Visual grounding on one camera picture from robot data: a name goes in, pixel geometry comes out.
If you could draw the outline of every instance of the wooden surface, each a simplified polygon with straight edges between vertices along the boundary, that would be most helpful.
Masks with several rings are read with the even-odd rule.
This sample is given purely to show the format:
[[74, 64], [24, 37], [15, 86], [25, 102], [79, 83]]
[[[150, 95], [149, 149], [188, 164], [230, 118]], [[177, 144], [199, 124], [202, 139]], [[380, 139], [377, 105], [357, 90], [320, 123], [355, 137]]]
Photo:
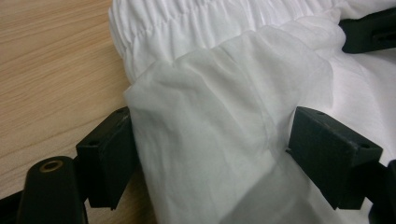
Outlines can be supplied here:
[[[28, 169], [75, 157], [76, 143], [125, 105], [129, 83], [108, 31], [111, 1], [0, 1], [0, 198]], [[141, 171], [119, 207], [91, 209], [90, 223], [154, 223]]]

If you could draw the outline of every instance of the black object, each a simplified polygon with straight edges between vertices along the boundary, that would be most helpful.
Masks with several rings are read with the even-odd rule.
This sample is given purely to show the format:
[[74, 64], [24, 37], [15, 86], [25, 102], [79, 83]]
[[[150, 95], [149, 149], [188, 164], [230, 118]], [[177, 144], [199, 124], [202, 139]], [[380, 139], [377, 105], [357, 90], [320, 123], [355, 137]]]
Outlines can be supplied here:
[[109, 115], [77, 144], [78, 156], [34, 165], [23, 192], [0, 201], [0, 223], [88, 223], [84, 201], [115, 209], [138, 165], [127, 107]]
[[342, 20], [345, 53], [396, 48], [396, 8], [376, 12], [359, 20]]
[[379, 163], [381, 147], [320, 111], [297, 107], [289, 148], [333, 209], [361, 209], [367, 197], [372, 224], [396, 223], [396, 161]]

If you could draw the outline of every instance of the white cloth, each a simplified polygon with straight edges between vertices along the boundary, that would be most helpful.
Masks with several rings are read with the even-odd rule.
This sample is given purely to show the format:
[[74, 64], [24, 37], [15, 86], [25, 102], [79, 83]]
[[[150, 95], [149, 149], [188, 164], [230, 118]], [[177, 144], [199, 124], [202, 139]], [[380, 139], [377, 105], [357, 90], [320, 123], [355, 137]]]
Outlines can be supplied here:
[[396, 158], [396, 51], [341, 51], [340, 19], [395, 0], [115, 0], [110, 30], [159, 223], [368, 223], [286, 154], [297, 105]]

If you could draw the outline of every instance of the white fabric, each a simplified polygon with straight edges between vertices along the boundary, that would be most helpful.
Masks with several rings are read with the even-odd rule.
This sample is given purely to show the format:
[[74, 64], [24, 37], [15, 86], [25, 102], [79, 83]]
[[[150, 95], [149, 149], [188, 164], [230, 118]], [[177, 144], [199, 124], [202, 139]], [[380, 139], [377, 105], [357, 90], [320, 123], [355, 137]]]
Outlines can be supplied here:
[[115, 0], [110, 30], [159, 223], [368, 223], [284, 152], [297, 105], [396, 158], [396, 51], [341, 51], [340, 19], [395, 0]]

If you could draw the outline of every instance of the wooden table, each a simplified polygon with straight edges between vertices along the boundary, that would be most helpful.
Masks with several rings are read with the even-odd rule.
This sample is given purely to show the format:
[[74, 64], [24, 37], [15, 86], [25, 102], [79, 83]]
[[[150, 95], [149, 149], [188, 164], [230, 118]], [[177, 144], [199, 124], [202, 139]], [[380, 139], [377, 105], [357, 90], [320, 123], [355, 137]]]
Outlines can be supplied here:
[[[129, 86], [108, 30], [111, 1], [0, 1], [0, 198], [23, 188], [28, 169], [75, 145]], [[141, 170], [116, 211], [90, 223], [155, 223]]]

